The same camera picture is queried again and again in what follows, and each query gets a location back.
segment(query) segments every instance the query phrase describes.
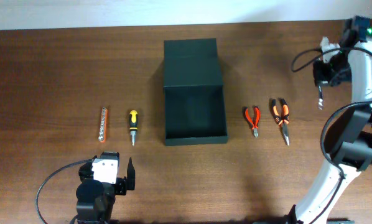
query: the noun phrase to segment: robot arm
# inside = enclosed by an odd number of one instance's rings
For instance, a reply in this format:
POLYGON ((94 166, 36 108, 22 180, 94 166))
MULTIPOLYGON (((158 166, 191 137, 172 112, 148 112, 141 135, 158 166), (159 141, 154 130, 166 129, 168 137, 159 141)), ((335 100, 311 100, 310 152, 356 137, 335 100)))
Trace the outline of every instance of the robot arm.
MULTIPOLYGON (((328 44, 323 39, 322 50, 358 47, 372 53, 369 25, 368 19, 362 17, 348 20, 340 44, 328 44)), ((372 101, 372 57, 357 50, 335 53, 314 63, 315 84, 319 91, 322 86, 352 81, 352 102, 372 101)), ((294 221, 289 219, 289 223, 330 223, 327 217, 343 191, 372 165, 372 134, 363 131, 367 124, 372 126, 372 103, 346 110, 328 129, 324 139, 326 153, 343 170, 345 179, 340 178, 336 166, 324 160, 309 192, 294 208, 294 221)))
POLYGON ((82 181, 77 188, 77 222, 79 224, 109 223, 116 195, 135 189, 135 169, 129 158, 127 177, 117 177, 118 152, 103 152, 80 167, 82 181))

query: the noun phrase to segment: black box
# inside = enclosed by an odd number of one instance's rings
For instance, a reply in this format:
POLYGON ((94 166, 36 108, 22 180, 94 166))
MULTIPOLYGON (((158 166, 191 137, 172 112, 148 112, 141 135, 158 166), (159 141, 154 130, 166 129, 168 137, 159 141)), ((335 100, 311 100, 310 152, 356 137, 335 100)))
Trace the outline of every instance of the black box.
POLYGON ((165 145, 228 141, 216 39, 164 41, 165 145))

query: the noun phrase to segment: wooden table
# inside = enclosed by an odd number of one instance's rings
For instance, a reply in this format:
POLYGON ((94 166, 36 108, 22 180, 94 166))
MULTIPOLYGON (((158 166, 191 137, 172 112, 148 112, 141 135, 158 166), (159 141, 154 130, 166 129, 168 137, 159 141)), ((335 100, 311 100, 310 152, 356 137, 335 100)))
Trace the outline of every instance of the wooden table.
MULTIPOLYGON (((185 223, 283 216, 320 169, 325 120, 351 97, 348 84, 325 89, 319 111, 311 67, 292 73, 290 62, 322 36, 337 41, 342 24, 0 31, 0 223, 40 223, 34 197, 42 181, 61 166, 107 150, 120 153, 120 176, 129 157, 136 169, 136 190, 117 197, 113 218, 185 223), (163 40, 209 37, 218 42, 230 140, 165 147, 163 40), (289 147, 269 112, 270 97, 289 104, 289 147), (241 115, 244 105, 261 107, 257 139, 241 115), (104 144, 97 140, 102 106, 109 108, 104 144), (141 119, 134 147, 131 109, 141 119)), ((76 214, 79 184, 74 167, 46 185, 40 209, 49 223, 68 223, 76 214)), ((330 216, 372 223, 372 166, 330 216)))

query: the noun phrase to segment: yellow screwdriver handle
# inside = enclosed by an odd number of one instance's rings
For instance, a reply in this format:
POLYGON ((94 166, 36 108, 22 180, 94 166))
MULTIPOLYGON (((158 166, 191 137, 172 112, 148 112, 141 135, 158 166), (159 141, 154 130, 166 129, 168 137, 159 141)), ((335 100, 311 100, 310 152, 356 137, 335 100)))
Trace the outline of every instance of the yellow screwdriver handle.
POLYGON ((137 111, 132 110, 129 113, 129 130, 130 131, 137 131, 137 122, 139 121, 139 118, 137 117, 137 111))

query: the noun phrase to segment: pliers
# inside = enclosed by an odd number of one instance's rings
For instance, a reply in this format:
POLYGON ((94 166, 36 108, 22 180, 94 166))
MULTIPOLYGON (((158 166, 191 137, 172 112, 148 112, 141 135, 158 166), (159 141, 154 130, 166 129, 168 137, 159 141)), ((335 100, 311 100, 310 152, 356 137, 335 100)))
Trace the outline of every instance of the pliers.
POLYGON ((253 122, 253 120, 249 116, 248 107, 246 107, 246 106, 243 107, 244 119, 247 121, 247 123, 249 125, 249 128, 251 128, 251 130, 253 130, 254 136, 257 138, 258 137, 258 122, 259 122, 259 119, 261 118, 261 112, 260 112, 260 110, 257 106, 254 106, 254 111, 255 111, 255 116, 256 116, 255 117, 255 123, 253 122))
POLYGON ((287 106, 287 103, 285 99, 280 99, 280 103, 282 105, 282 117, 280 117, 279 113, 277 112, 276 109, 276 100, 272 100, 272 108, 273 108, 273 115, 274 115, 274 120, 276 124, 278 124, 281 127, 281 131, 284 136, 284 140, 286 140, 287 145, 290 145, 290 136, 288 133, 288 127, 287 125, 290 123, 289 120, 289 109, 287 106))

